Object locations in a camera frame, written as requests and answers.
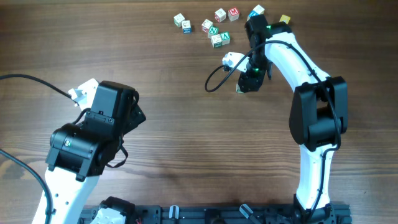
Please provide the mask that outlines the white block teal side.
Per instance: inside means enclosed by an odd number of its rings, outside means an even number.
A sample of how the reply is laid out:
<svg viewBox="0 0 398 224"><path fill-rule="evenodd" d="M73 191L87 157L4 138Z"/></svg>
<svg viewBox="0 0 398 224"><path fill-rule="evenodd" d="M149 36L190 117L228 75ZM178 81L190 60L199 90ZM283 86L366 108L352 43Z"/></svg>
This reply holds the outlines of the white block teal side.
<svg viewBox="0 0 398 224"><path fill-rule="evenodd" d="M237 92L237 93L243 93L243 92L241 91L239 85L236 86L236 92Z"/></svg>

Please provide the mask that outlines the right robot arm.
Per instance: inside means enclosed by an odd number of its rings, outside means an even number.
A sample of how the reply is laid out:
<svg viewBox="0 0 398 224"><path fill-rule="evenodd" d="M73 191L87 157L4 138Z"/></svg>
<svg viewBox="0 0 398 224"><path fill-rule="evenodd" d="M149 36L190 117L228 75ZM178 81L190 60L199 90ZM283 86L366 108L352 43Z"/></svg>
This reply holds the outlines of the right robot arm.
<svg viewBox="0 0 398 224"><path fill-rule="evenodd" d="M339 223L330 203L331 160L348 126L347 84L318 68L299 47L285 22L269 24L263 15L245 23L251 47L237 91L257 91L275 65L294 92L289 129L300 147L300 180L292 205L294 223Z"/></svg>

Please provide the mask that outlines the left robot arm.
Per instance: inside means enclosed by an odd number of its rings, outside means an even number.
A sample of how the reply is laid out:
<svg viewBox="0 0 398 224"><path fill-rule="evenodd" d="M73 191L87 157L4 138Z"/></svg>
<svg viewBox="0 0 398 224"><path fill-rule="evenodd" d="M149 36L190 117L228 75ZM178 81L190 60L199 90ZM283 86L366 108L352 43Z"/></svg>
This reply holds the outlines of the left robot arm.
<svg viewBox="0 0 398 224"><path fill-rule="evenodd" d="M77 223L105 167L125 151L123 137L146 120L130 86L94 78L69 90L82 117L56 129L45 160L45 183L34 223Z"/></svg>

